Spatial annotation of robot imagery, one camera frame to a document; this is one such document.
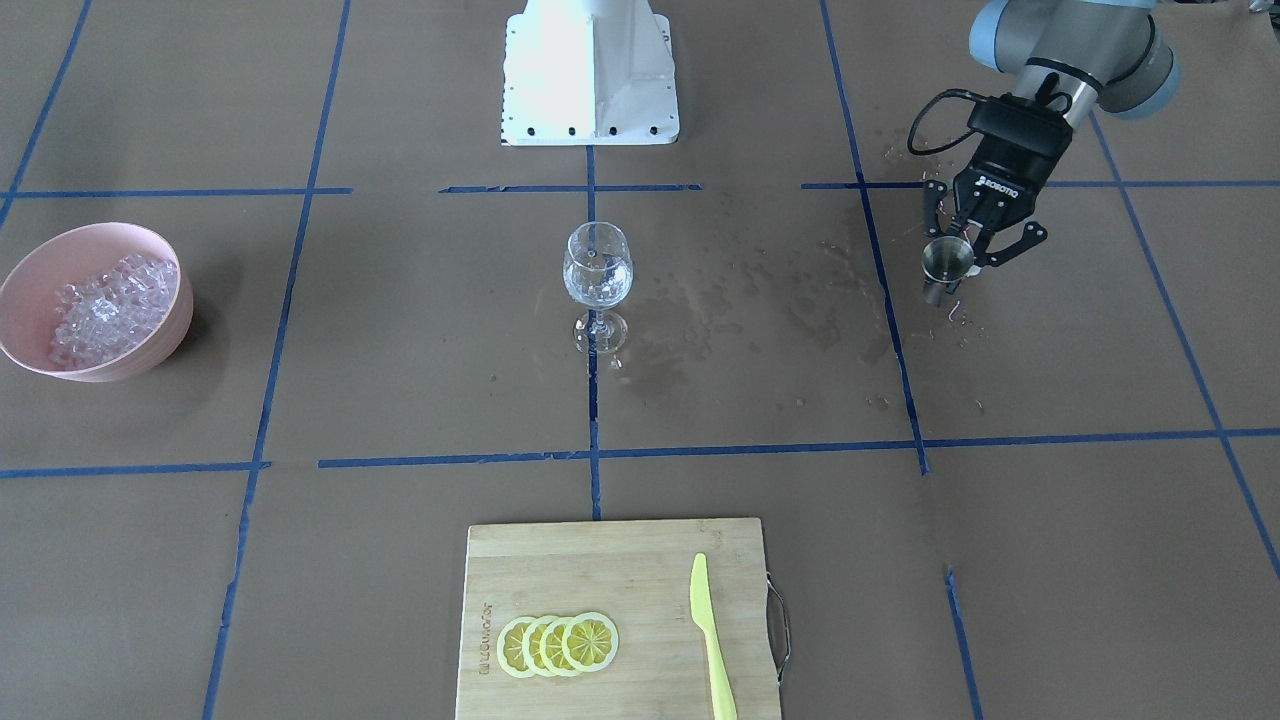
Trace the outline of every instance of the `wine glass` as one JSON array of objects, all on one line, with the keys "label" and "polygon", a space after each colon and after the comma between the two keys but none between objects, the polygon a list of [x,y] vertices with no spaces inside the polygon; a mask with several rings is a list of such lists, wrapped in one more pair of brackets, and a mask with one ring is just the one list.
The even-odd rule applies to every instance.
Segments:
[{"label": "wine glass", "polygon": [[627,236],[612,223],[584,223],[568,236],[564,250],[564,290],[590,307],[573,323],[581,352],[616,352],[627,340],[627,323],[611,310],[631,291],[631,250]]}]

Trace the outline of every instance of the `metal handle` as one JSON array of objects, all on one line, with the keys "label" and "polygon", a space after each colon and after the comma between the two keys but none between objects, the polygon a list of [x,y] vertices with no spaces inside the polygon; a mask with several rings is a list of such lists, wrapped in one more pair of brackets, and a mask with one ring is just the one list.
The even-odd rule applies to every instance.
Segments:
[{"label": "metal handle", "polygon": [[[782,611],[782,638],[787,643],[786,652],[782,655],[782,660],[777,659],[774,653],[773,661],[778,667],[778,687],[782,687],[782,676],[787,671],[787,665],[791,664],[791,611],[787,610],[787,601],[778,592],[778,588],[773,585],[773,574],[768,570],[764,571],[764,584],[769,588],[769,597],[777,598],[778,609]],[[769,633],[769,648],[773,648],[773,633]]]}]

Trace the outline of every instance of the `knife handle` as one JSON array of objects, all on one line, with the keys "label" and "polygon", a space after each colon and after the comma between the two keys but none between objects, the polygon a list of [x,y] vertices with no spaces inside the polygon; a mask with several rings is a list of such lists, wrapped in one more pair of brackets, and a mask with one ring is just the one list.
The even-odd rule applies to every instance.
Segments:
[{"label": "knife handle", "polygon": [[728,687],[728,671],[724,670],[724,656],[719,651],[719,637],[714,630],[707,635],[707,670],[712,679],[712,715],[716,720],[737,720],[737,706],[733,703],[733,691]]}]

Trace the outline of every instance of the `black cable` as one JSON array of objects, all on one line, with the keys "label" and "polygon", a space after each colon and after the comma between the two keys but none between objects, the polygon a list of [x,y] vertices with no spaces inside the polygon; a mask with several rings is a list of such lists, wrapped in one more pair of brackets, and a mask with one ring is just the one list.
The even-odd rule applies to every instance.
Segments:
[{"label": "black cable", "polygon": [[920,110],[920,114],[915,117],[915,120],[911,122],[911,132],[906,133],[908,152],[910,152],[911,155],[937,155],[938,152],[945,152],[947,150],[951,150],[956,145],[960,145],[965,140],[969,140],[969,136],[974,133],[974,131],[970,129],[969,132],[961,135],[960,137],[952,140],[951,142],[943,145],[942,147],[932,147],[922,150],[915,146],[915,131],[920,127],[920,120],[924,119],[924,115],[929,114],[929,110],[932,110],[934,105],[948,97],[959,97],[960,100],[968,100],[974,105],[987,101],[986,97],[970,90],[963,90],[957,87],[952,87],[951,90],[943,90],[933,100],[929,100],[929,102],[924,105],[924,109]]},{"label": "black cable", "polygon": [[1066,92],[1055,92],[1053,95],[1050,95],[1048,102],[1046,102],[1044,106],[1048,108],[1059,97],[1066,100],[1066,108],[1062,108],[1061,110],[1055,110],[1055,113],[1060,113],[1062,115],[1070,113],[1071,111],[1071,106],[1075,105],[1075,99],[1071,97],[1070,95],[1068,95]]}]

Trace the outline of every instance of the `pink bowl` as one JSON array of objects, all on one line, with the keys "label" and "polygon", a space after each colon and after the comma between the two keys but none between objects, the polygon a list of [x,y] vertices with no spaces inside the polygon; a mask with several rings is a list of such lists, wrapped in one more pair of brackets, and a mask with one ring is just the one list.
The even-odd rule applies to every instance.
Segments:
[{"label": "pink bowl", "polygon": [[[160,327],[124,355],[83,370],[63,370],[49,359],[49,342],[61,319],[55,291],[143,252],[178,265],[178,292]],[[23,258],[0,286],[0,350],[14,363],[44,375],[104,383],[150,370],[168,357],[191,327],[191,282],[173,247],[147,228],[128,223],[84,225],[50,240]]]}]

